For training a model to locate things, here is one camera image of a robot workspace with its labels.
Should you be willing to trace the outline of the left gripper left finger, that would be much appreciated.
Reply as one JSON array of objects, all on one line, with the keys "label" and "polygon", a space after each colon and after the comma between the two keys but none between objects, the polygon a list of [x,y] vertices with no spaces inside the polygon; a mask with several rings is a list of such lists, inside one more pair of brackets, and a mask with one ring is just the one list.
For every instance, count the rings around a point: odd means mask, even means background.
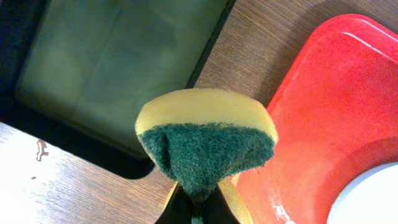
[{"label": "left gripper left finger", "polygon": [[170,193],[164,211],[155,224],[191,224],[193,203],[179,183]]}]

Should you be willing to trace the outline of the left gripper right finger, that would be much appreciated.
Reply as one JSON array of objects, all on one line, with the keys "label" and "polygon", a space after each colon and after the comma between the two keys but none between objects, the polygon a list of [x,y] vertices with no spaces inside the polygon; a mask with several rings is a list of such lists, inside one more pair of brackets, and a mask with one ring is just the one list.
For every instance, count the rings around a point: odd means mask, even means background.
[{"label": "left gripper right finger", "polygon": [[204,224],[239,224],[219,187],[203,202]]}]

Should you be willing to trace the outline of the green yellow sponge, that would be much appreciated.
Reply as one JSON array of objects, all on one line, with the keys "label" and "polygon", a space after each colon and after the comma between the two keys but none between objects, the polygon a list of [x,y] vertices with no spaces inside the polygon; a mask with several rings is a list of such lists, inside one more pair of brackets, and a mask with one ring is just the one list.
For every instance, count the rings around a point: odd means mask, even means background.
[{"label": "green yellow sponge", "polygon": [[274,155],[277,130],[260,102],[227,90],[173,91],[143,106],[135,131],[150,159],[189,196],[192,223],[204,223],[203,202],[217,187],[238,222],[252,222],[230,177]]}]

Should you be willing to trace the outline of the white plate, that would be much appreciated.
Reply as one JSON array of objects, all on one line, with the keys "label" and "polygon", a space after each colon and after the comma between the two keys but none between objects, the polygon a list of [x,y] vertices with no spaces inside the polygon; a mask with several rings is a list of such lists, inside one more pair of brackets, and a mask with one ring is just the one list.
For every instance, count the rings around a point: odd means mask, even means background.
[{"label": "white plate", "polygon": [[397,224],[397,163],[372,168],[339,194],[327,224]]}]

